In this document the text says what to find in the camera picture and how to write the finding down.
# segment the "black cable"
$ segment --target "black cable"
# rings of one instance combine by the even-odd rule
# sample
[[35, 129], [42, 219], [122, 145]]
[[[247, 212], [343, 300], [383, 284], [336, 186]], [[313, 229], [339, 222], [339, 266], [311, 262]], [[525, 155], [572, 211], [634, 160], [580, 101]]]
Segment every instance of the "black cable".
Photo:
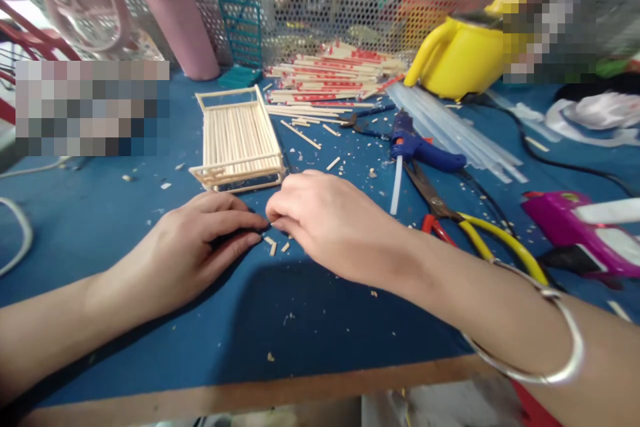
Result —
[[478, 182], [473, 177], [473, 175], [471, 175], [465, 169], [462, 169], [460, 172], [458, 172], [458, 175], [462, 180], [465, 180], [469, 184], [469, 187], [476, 189], [487, 198], [487, 200], [489, 201], [489, 203], [491, 204], [495, 212], [498, 214], [498, 220], [501, 220], [506, 224], [506, 228], [507, 230], [509, 230], [509, 234], [512, 237], [517, 238], [515, 234], [515, 230], [513, 229], [513, 227], [511, 227], [511, 223], [509, 222], [509, 219], [505, 215], [505, 212], [500, 208], [500, 205], [498, 205], [498, 203], [494, 200], [491, 194], [485, 190], [485, 188], [480, 184], [480, 182]]
[[474, 103], [475, 105], [479, 105], [481, 107], [488, 107], [494, 110], [501, 111], [503, 113], [506, 113], [509, 117], [511, 117], [511, 119], [516, 123], [518, 127], [518, 132], [520, 133], [520, 142], [522, 143], [523, 148], [525, 149], [525, 151], [530, 157], [536, 159], [537, 161], [546, 163], [547, 165], [552, 165], [554, 167], [560, 167], [560, 168], [565, 168], [569, 170], [590, 173], [591, 175], [597, 175], [598, 177], [605, 178], [609, 181], [612, 181], [616, 185], [618, 185], [618, 187], [620, 187], [629, 197], [640, 197], [640, 193], [636, 192], [630, 185], [628, 185], [626, 182], [624, 182], [622, 179], [619, 179], [612, 173], [607, 173], [607, 172], [603, 172], [603, 171], [588, 168], [588, 167], [581, 167], [579, 165], [571, 165], [569, 163], [561, 163], [555, 160], [548, 160], [548, 159], [545, 159], [544, 157], [541, 157], [535, 151], [533, 151], [533, 149], [529, 145], [529, 142], [527, 142], [526, 140], [527, 132], [525, 131], [525, 126], [523, 125], [522, 121], [517, 117], [517, 115], [515, 115], [512, 111], [503, 109], [502, 107], [495, 105], [493, 100], [490, 100], [490, 99], [487, 100], [487, 97], [484, 94], [468, 96], [465, 98], [465, 103], [467, 102]]

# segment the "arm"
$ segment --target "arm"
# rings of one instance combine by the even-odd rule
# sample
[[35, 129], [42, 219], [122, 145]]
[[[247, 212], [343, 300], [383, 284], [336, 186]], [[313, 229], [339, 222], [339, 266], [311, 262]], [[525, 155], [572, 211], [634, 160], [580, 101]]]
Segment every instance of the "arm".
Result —
[[[561, 314], [526, 280], [407, 229], [345, 180], [290, 175], [267, 217], [337, 275], [413, 302], [502, 362], [551, 374], [569, 359]], [[571, 296], [563, 300], [584, 337], [584, 367], [569, 384], [524, 387], [564, 425], [636, 425], [640, 329]]]
[[126, 331], [196, 298], [267, 221], [228, 193], [205, 192], [164, 215], [102, 274], [0, 309], [0, 406]]

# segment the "hand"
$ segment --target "hand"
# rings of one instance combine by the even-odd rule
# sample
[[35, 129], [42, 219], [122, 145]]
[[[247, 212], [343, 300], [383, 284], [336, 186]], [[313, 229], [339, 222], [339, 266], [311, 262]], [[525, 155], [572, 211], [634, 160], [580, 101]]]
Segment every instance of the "hand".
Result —
[[316, 262], [354, 282], [398, 293], [399, 282], [419, 265], [413, 246], [424, 235], [334, 175], [315, 170], [289, 175], [267, 203], [267, 217]]
[[229, 193], [201, 193], [167, 212], [129, 254], [98, 276], [93, 301], [120, 305], [133, 324], [168, 314], [196, 298], [261, 236], [238, 233], [215, 251], [209, 242], [267, 225]]

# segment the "blue glue gun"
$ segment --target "blue glue gun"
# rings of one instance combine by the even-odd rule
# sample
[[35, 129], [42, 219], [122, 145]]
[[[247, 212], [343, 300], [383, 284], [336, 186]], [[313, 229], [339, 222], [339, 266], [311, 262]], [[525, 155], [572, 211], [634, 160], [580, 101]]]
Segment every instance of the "blue glue gun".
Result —
[[413, 118], [401, 110], [391, 131], [391, 158], [402, 155], [403, 160], [416, 159], [445, 173], [457, 172], [467, 165], [464, 155], [455, 155], [434, 147], [413, 129]]

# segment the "miniature wooden bed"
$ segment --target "miniature wooden bed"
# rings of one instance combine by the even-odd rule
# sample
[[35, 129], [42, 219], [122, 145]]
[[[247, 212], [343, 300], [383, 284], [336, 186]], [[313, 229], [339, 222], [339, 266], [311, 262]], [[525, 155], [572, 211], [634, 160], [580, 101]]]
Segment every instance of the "miniature wooden bed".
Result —
[[[205, 107], [203, 98], [254, 93], [256, 100]], [[260, 89], [252, 88], [195, 94], [203, 113], [202, 166], [189, 171], [203, 187], [240, 192], [282, 183], [285, 168], [275, 131]], [[234, 186], [252, 181], [248, 186]]]

